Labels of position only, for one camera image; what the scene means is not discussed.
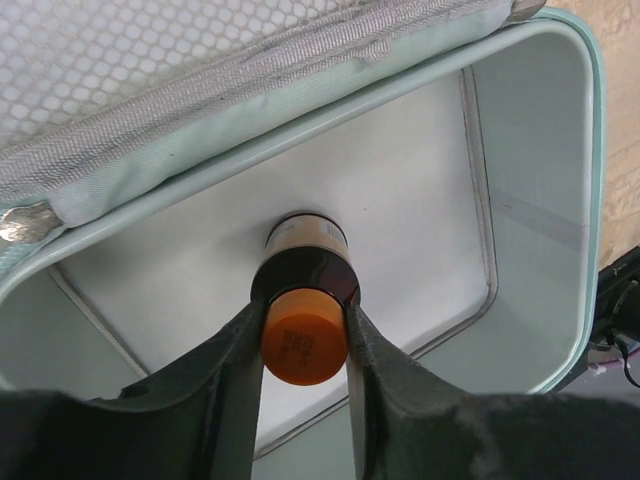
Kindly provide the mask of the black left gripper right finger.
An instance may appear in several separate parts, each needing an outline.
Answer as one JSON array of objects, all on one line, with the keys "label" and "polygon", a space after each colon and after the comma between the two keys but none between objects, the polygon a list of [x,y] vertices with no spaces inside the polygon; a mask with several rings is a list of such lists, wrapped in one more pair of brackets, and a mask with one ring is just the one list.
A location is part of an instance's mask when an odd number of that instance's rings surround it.
[{"label": "black left gripper right finger", "polygon": [[636,479],[639,400],[471,395],[346,309],[359,479]]}]

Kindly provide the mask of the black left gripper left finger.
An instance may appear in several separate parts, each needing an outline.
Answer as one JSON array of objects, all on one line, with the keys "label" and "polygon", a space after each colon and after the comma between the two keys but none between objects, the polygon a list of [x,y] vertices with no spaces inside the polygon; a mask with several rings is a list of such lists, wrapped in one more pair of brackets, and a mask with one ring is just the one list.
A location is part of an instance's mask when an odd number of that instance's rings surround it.
[{"label": "black left gripper left finger", "polygon": [[248,479],[265,304],[115,399],[59,391],[1,395],[4,479]]}]

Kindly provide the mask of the amber medicine bottle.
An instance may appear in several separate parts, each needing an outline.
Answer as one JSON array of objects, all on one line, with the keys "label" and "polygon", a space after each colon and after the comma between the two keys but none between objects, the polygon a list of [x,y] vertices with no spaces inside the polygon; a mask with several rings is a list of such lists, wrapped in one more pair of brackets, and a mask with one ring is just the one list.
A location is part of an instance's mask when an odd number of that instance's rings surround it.
[{"label": "amber medicine bottle", "polygon": [[348,355],[345,310],[360,303],[346,235],[330,217],[292,212],[272,228],[250,297],[267,303],[260,351],[280,380],[310,386]]}]

